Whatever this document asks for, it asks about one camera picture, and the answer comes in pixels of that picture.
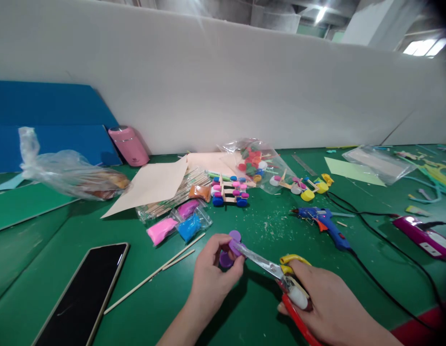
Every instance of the scissors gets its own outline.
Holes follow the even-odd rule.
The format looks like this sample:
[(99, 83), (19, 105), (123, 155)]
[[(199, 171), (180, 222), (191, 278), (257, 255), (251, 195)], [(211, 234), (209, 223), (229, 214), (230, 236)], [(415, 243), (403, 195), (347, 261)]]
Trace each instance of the scissors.
[(236, 249), (246, 256), (248, 259), (252, 260), (255, 264), (262, 267), (269, 274), (274, 276), (275, 281), (281, 288), (282, 302), (284, 303), (290, 317), (294, 320), (295, 325), (300, 330), (300, 332), (305, 337), (306, 341), (311, 346), (321, 346), (321, 343), (311, 334), (303, 320), (298, 315), (298, 312), (294, 308), (294, 304), (297, 305), (300, 309), (306, 310), (310, 307), (310, 296), (308, 293), (300, 286), (300, 284), (292, 277), (294, 271), (289, 266), (284, 264), (288, 264), (291, 260), (299, 260), (307, 265), (311, 265), (306, 259), (298, 255), (287, 255), (281, 257), (281, 264), (275, 264), (267, 259), (264, 259), (262, 256), (257, 255), (255, 252), (249, 250), (242, 244), (235, 244)]

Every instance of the scissor blade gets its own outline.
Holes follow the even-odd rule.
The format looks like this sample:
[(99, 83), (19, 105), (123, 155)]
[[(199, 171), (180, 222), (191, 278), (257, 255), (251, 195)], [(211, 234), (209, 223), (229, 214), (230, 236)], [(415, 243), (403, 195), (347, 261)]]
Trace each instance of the scissor blade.
[(255, 264), (258, 264), (275, 278), (282, 280), (282, 278), (284, 277), (281, 266), (274, 264), (267, 259), (264, 259), (262, 256), (257, 255), (255, 252), (249, 250), (241, 244), (236, 244), (235, 247), (237, 248), (237, 250), (239, 250), (240, 253), (242, 253), (248, 259), (252, 260)]

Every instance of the blue foam board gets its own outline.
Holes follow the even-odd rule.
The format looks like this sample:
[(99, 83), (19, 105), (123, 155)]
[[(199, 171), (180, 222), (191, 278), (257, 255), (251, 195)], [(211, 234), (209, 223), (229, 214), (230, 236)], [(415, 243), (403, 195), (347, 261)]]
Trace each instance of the blue foam board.
[[(19, 127), (0, 125), (0, 173), (21, 171)], [(38, 125), (33, 127), (40, 144), (39, 154), (71, 149), (85, 156), (92, 165), (122, 164), (103, 125)]]
[(0, 81), (0, 125), (99, 124), (118, 125), (91, 86)]

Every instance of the red table edge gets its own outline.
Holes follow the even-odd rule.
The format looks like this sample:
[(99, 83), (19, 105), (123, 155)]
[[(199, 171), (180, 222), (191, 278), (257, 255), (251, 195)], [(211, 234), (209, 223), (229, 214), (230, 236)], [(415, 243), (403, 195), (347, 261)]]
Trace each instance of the red table edge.
[(405, 346), (426, 346), (433, 345), (433, 342), (440, 340), (441, 334), (446, 332), (445, 319), (439, 307), (423, 313), (418, 318), (441, 332), (428, 330), (417, 321), (410, 320), (393, 329), (391, 333)]

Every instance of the metal ruler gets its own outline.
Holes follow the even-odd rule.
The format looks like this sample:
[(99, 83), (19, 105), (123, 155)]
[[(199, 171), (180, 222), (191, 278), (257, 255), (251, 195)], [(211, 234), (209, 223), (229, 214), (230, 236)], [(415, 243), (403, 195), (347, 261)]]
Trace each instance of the metal ruler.
[(292, 155), (292, 157), (311, 175), (311, 177), (317, 176), (316, 172), (313, 171), (306, 163), (304, 163), (301, 158), (299, 158), (297, 155)]

